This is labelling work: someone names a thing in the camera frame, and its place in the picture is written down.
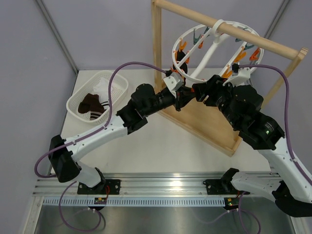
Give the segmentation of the white round clip hanger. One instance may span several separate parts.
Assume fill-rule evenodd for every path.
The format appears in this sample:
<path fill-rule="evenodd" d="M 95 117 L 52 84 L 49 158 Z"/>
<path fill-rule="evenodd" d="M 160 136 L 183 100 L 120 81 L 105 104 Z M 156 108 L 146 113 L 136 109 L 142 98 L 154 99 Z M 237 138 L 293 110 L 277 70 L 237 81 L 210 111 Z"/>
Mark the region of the white round clip hanger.
<path fill-rule="evenodd" d="M 182 50 L 186 55 L 176 62 L 175 51 Z M 233 63 L 260 64 L 265 50 L 252 43 L 233 38 L 225 33 L 213 31 L 210 27 L 199 24 L 184 32 L 175 41 L 172 48 L 171 71 L 179 73 L 182 78 L 202 82 L 204 78 L 200 73 L 217 57 L 225 57 L 226 63 L 221 65 L 218 73 L 224 79 L 232 75 L 231 66 Z M 183 63 L 187 63 L 188 73 L 180 69 Z"/>

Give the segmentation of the black sock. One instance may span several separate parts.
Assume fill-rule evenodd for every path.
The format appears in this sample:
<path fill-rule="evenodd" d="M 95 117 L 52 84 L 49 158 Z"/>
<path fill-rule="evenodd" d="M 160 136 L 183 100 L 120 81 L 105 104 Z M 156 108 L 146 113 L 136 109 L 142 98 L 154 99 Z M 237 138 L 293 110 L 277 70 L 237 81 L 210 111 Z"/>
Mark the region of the black sock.
<path fill-rule="evenodd" d="M 182 50 L 178 50 L 178 51 L 175 51 L 175 60 L 176 62 L 180 62 L 184 57 L 185 57 L 185 53 L 182 51 Z M 183 63 L 181 66 L 180 66 L 180 69 L 183 70 L 184 73 L 188 73 L 188 67 L 187 67 L 187 63 Z"/>

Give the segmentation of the brown sock with stripes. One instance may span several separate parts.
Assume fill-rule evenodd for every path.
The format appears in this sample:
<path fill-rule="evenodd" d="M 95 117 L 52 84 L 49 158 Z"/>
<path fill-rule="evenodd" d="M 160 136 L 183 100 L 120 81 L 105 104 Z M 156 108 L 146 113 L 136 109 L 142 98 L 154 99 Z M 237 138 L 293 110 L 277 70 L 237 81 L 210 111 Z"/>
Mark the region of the brown sock with stripes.
<path fill-rule="evenodd" d="M 90 113 L 89 120 L 95 120 L 99 118 L 109 106 L 108 101 L 100 102 L 99 95 L 88 93 L 83 101 L 78 106 L 78 112 L 80 114 Z"/>

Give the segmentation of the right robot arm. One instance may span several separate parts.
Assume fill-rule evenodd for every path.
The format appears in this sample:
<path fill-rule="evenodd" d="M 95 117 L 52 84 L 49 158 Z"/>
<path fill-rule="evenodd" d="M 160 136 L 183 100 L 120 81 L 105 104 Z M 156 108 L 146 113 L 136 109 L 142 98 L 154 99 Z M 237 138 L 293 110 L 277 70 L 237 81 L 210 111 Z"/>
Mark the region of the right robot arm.
<path fill-rule="evenodd" d="M 206 106 L 217 107 L 239 137 L 262 154 L 280 175 L 271 182 L 230 168 L 221 177 L 222 190 L 249 192 L 271 200 L 292 217 L 312 215 L 311 177 L 293 151 L 287 149 L 285 132 L 272 118 L 261 113 L 263 97 L 250 85 L 234 86 L 218 75 L 192 85 L 195 98 Z"/>

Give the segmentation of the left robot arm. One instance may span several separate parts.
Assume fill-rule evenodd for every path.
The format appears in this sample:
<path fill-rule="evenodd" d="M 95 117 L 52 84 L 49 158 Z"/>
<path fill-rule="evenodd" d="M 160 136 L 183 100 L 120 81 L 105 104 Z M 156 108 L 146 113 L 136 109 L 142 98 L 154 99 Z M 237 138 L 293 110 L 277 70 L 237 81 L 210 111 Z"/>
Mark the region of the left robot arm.
<path fill-rule="evenodd" d="M 98 168 L 91 168 L 80 159 L 97 147 L 118 137 L 129 135 L 145 124 L 147 117 L 174 106 L 180 111 L 193 98 L 192 88 L 181 86 L 171 92 L 168 88 L 155 93 L 152 85 L 141 84 L 126 106 L 111 117 L 109 124 L 101 124 L 75 137 L 63 139 L 56 135 L 51 139 L 49 161 L 60 183 L 77 180 L 95 194 L 105 189 L 105 179 Z"/>

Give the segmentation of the white sock in basket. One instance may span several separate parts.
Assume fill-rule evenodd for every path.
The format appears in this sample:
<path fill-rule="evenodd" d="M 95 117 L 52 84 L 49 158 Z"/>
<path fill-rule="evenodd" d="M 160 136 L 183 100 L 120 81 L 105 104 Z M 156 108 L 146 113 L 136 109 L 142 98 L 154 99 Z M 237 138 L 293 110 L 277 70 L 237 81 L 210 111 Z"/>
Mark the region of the white sock in basket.
<path fill-rule="evenodd" d="M 100 103 L 109 102 L 110 98 L 108 96 L 108 85 L 109 80 L 105 78 L 100 78 L 99 83 L 93 87 L 92 94 L 98 96 L 98 100 Z M 116 101 L 120 96 L 119 89 L 114 85 L 111 87 L 111 98 L 112 101 Z"/>

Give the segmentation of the white perforated plastic basket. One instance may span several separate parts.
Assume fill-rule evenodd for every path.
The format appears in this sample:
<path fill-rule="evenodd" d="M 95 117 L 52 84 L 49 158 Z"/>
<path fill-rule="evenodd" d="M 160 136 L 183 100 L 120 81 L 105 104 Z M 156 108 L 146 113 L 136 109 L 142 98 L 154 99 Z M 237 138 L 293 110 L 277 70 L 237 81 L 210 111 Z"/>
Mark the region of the white perforated plastic basket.
<path fill-rule="evenodd" d="M 74 117 L 76 117 L 77 119 L 85 122 L 85 123 L 89 123 L 89 124 L 93 124 L 93 125 L 98 125 L 103 123 L 107 117 L 109 116 L 109 106 L 106 107 L 106 111 L 97 119 L 95 120 L 89 120 L 90 117 L 90 113 L 85 113 L 85 114 L 80 114 L 78 112 L 78 106 L 79 104 L 83 101 L 83 99 L 85 98 L 85 96 L 90 93 L 92 94 L 93 91 L 93 87 L 99 83 L 100 78 L 105 78 L 108 79 L 110 81 L 110 78 L 112 76 L 112 72 L 111 71 L 99 71 L 97 72 L 95 75 L 93 75 L 91 78 L 89 78 L 80 88 L 78 88 L 76 91 L 74 91 L 74 93 L 72 94 L 72 96 L 68 99 L 67 103 L 66 103 L 66 108 L 67 111 L 72 114 Z M 118 106 L 121 101 L 125 98 L 127 91 L 128 91 L 128 81 L 126 80 L 126 78 L 124 78 L 123 76 L 117 74 L 114 76 L 112 85 L 114 85 L 116 88 L 119 89 L 119 93 L 120 96 L 116 101 L 112 101 L 112 107 L 116 107 Z"/>

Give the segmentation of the wooden hanger rack frame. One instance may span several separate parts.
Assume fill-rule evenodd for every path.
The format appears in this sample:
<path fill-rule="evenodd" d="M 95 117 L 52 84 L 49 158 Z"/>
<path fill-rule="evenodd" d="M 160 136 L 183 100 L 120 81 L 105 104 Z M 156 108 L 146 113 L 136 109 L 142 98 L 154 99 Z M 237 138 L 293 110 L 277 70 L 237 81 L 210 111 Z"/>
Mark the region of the wooden hanger rack frame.
<path fill-rule="evenodd" d="M 252 43 L 255 46 L 263 48 L 265 51 L 270 51 L 276 55 L 291 60 L 289 66 L 285 70 L 285 75 L 287 77 L 292 74 L 308 53 L 307 48 L 303 47 L 301 50 L 297 51 L 275 41 L 261 37 L 254 29 L 242 23 L 224 21 L 221 19 L 216 20 L 167 0 L 153 0 L 151 2 L 153 56 L 154 64 L 156 66 L 162 65 L 162 10 L 175 13 L 184 18 L 198 22 L 198 24 L 206 25 L 213 31 L 225 33 L 231 37 Z M 256 65 L 257 64 L 251 64 L 251 74 L 254 72 Z M 170 107 L 163 110 L 161 115 L 228 156 L 232 156 L 236 152 L 242 141 L 238 132 L 235 132 L 230 128 L 229 123 L 226 122 L 226 119 L 222 117 L 221 113 L 215 107 L 210 107 L 208 110 L 202 110 L 199 103 L 191 101 L 190 106 L 181 113 L 178 113 Z"/>

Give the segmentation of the aluminium mounting rail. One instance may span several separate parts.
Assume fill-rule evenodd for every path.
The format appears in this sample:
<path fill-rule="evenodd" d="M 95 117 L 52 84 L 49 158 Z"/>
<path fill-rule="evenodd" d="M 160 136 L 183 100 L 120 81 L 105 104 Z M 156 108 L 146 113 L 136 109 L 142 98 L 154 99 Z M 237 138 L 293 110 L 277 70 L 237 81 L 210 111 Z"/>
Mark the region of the aluminium mounting rail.
<path fill-rule="evenodd" d="M 277 173 L 246 172 L 263 179 L 280 180 Z M 109 173 L 106 179 L 119 179 L 120 197 L 199 197 L 206 196 L 203 181 L 219 179 L 224 172 L 213 173 Z M 56 178 L 39 178 L 32 196 L 60 196 L 70 182 L 59 183 Z"/>

